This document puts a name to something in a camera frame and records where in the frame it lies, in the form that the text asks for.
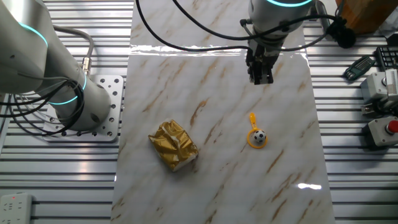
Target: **metal mounting plate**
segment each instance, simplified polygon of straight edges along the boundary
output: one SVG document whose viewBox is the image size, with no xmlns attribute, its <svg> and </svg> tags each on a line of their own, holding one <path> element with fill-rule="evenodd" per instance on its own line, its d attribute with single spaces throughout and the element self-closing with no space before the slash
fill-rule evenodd
<svg viewBox="0 0 398 224">
<path fill-rule="evenodd" d="M 111 111 L 108 117 L 101 123 L 98 128 L 92 131 L 78 133 L 77 131 L 66 131 L 66 135 L 62 133 L 54 136 L 43 137 L 48 142 L 113 142 L 118 137 L 119 120 L 121 114 L 121 102 L 124 80 L 122 76 L 115 75 L 92 75 L 91 80 L 105 88 L 111 97 Z M 47 116 L 56 118 L 55 109 L 49 105 Z M 49 131 L 57 131 L 63 128 L 61 124 L 45 123 L 44 129 Z"/>
</svg>

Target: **red button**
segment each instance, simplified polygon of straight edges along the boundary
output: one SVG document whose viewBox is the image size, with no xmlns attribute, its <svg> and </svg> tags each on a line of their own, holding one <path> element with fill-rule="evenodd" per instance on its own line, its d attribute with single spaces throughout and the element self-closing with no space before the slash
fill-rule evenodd
<svg viewBox="0 0 398 224">
<path fill-rule="evenodd" d="M 388 130 L 392 133 L 398 133 L 398 121 L 390 121 Z"/>
</svg>

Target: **yellow toy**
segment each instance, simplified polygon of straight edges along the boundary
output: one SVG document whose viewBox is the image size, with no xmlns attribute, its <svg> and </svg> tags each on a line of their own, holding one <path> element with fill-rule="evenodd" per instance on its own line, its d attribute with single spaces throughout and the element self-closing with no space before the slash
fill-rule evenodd
<svg viewBox="0 0 398 224">
<path fill-rule="evenodd" d="M 254 113 L 251 113 L 249 118 L 250 118 L 250 123 L 251 123 L 251 126 L 253 129 L 251 131 L 249 131 L 249 133 L 248 133 L 248 144 L 255 149 L 262 149 L 268 143 L 268 137 L 263 130 L 257 128 L 256 115 Z M 263 143 L 262 145 L 255 146 L 250 141 L 250 135 L 252 133 L 254 133 L 253 138 L 256 140 L 256 142 L 258 142 L 259 144 Z"/>
</svg>

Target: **marble surface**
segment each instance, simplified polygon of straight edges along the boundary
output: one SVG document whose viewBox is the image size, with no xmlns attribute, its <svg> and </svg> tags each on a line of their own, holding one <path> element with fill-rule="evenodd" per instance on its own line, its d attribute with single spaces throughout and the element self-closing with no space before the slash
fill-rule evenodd
<svg viewBox="0 0 398 224">
<path fill-rule="evenodd" d="M 248 1 L 186 0 L 204 25 L 245 35 Z M 212 37 L 172 1 L 141 0 L 151 27 L 184 46 L 246 45 Z M 303 44 L 302 29 L 286 47 Z M 164 47 L 134 9 L 131 56 L 111 223 L 334 223 L 305 51 L 282 54 L 275 83 L 249 82 L 245 50 L 193 54 Z M 246 143 L 249 114 L 269 137 Z M 199 157 L 176 173 L 147 135 L 167 118 L 185 128 Z"/>
</svg>

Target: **cardboard box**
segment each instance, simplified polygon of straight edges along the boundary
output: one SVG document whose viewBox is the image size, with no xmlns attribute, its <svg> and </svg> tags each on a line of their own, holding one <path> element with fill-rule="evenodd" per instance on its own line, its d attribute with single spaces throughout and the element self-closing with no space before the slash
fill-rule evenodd
<svg viewBox="0 0 398 224">
<path fill-rule="evenodd" d="M 345 0 L 341 16 L 356 34 L 367 34 L 377 31 L 397 6 L 398 0 Z"/>
</svg>

